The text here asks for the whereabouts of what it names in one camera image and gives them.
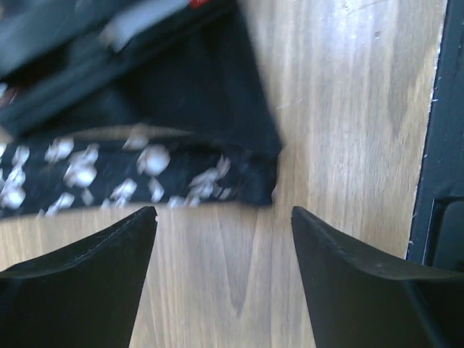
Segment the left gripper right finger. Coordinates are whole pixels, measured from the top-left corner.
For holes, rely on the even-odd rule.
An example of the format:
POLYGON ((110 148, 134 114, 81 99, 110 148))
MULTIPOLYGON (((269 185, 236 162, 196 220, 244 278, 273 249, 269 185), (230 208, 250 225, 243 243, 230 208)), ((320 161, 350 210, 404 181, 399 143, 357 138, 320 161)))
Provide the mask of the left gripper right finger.
POLYGON ((291 214, 299 271, 318 347, 461 347, 463 274, 418 265, 291 214))

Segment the black floral tie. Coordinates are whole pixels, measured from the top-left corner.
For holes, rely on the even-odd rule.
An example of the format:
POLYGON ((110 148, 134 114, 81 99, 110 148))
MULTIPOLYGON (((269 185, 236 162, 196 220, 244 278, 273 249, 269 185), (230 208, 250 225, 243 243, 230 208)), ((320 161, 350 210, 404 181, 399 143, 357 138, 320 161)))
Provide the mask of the black floral tie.
POLYGON ((127 204, 268 206, 281 139, 240 3, 159 71, 89 63, 1 81, 1 216, 127 204))

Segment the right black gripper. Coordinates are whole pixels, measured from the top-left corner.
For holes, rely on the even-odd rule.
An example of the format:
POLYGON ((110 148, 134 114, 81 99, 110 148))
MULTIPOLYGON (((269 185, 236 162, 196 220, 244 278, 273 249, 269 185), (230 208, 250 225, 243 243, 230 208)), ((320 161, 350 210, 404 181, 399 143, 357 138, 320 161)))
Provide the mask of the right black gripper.
POLYGON ((38 83, 89 63, 159 71, 234 1, 2 1, 1 81, 38 83))

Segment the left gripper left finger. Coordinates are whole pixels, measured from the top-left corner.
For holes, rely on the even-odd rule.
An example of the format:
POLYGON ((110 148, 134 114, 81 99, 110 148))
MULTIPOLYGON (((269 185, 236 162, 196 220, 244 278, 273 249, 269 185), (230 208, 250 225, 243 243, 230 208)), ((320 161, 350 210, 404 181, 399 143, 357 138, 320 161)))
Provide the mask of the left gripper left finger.
POLYGON ((128 347, 157 231, 143 207, 1 272, 2 347, 128 347))

